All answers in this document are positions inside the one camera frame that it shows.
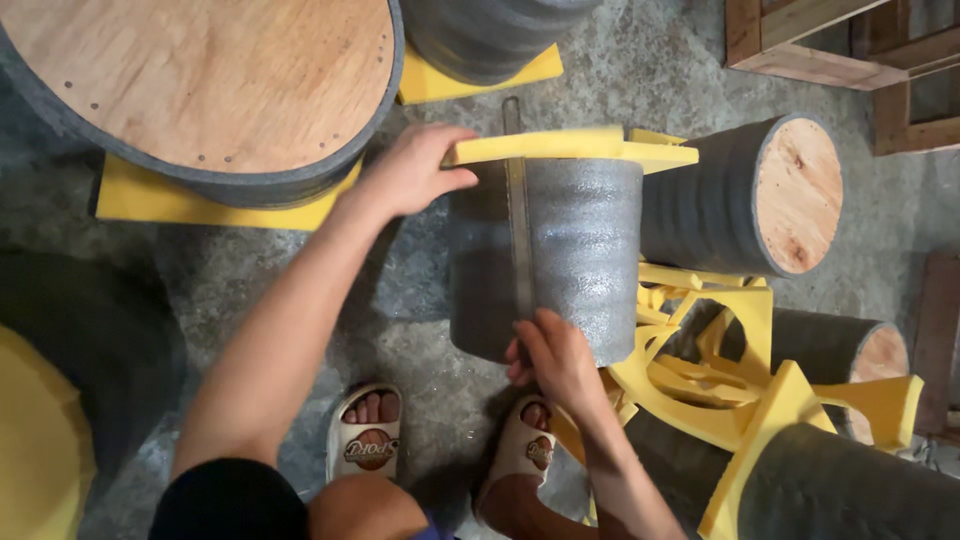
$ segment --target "white slide sandal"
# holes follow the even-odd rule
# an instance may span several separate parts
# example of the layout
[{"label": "white slide sandal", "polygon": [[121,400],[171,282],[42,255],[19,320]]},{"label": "white slide sandal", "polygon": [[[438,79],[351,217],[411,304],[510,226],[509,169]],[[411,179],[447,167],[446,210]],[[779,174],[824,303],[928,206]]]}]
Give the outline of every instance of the white slide sandal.
[{"label": "white slide sandal", "polygon": [[487,479],[480,487],[477,498],[473,501],[473,517],[480,525],[483,525],[480,508],[483,507],[487,494],[497,480],[508,475],[530,475],[540,479],[538,486],[546,482],[546,473],[550,462],[553,461],[553,449],[557,445],[557,438],[546,431],[531,428],[523,422],[521,418],[523,409],[530,404],[538,404],[546,409],[549,415],[553,415],[553,408],[546,398],[536,394],[521,399],[510,411],[503,432],[500,433],[500,441],[496,445],[493,466],[487,473]]},{"label": "white slide sandal", "polygon": [[[396,395],[400,401],[396,421],[389,424],[345,423],[344,413],[372,392]],[[388,479],[396,479],[402,417],[403,398],[392,384],[367,384],[343,400],[333,411],[333,419],[326,435],[327,483],[339,477],[360,473],[376,473]]]}]

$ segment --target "concrete floor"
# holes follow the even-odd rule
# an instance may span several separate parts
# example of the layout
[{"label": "concrete floor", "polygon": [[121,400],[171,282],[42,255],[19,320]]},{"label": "concrete floor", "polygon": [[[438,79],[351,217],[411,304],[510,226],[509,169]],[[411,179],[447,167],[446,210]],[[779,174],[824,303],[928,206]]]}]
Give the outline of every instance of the concrete floor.
[{"label": "concrete floor", "polygon": [[[500,103],[511,94],[520,97],[530,131],[623,123],[692,137],[814,112],[833,133],[843,163],[843,216],[822,264],[774,283],[777,304],[894,321],[912,341],[924,254],[960,239],[960,154],[875,159],[868,93],[723,69],[723,5],[608,0],[561,42],[566,73],[559,79],[396,107],[380,138],[389,140],[409,121],[436,120],[497,135]],[[155,268],[187,338],[191,374],[180,411],[171,411],[104,503],[90,509],[80,535],[144,538],[169,472],[180,412],[200,373],[305,234],[99,222],[87,213],[95,176],[87,149],[40,124],[0,80],[0,247],[108,260],[144,273]],[[503,368],[448,341],[438,263],[445,257],[443,221],[440,202],[381,238],[348,300],[327,367],[284,443],[280,471],[305,499],[312,496],[324,485],[332,407],[351,384],[391,380],[407,407],[400,483],[462,538],[494,538],[469,516],[468,490],[483,471],[480,459],[496,420],[518,393]],[[543,497],[579,519],[585,479],[559,454]]]}]

